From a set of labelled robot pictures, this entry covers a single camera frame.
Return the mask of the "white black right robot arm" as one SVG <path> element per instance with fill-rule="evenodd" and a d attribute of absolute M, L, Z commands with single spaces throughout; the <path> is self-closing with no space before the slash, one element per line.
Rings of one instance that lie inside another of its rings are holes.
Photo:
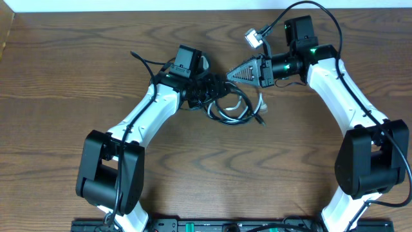
<path fill-rule="evenodd" d="M 334 166 L 338 187 L 316 230 L 354 230 L 370 205 L 411 177 L 408 127 L 402 120 L 388 119 L 367 100 L 348 75 L 340 51 L 319 44 L 310 16 L 289 19 L 284 27 L 289 51 L 277 55 L 266 40 L 271 26 L 250 29 L 245 39 L 263 53 L 231 70 L 227 79 L 266 88 L 298 75 L 320 96 L 344 139 Z"/>

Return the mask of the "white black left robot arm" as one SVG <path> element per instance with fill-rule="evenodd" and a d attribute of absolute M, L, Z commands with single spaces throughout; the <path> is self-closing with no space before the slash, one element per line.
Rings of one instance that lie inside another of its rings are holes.
<path fill-rule="evenodd" d="M 85 138 L 75 191 L 105 216 L 101 223 L 82 222 L 73 230 L 144 231 L 149 215 L 139 199 L 145 149 L 183 103 L 201 108 L 227 92 L 224 80 L 211 72 L 208 55 L 181 45 L 174 59 L 151 74 L 147 93 L 127 117 Z"/>

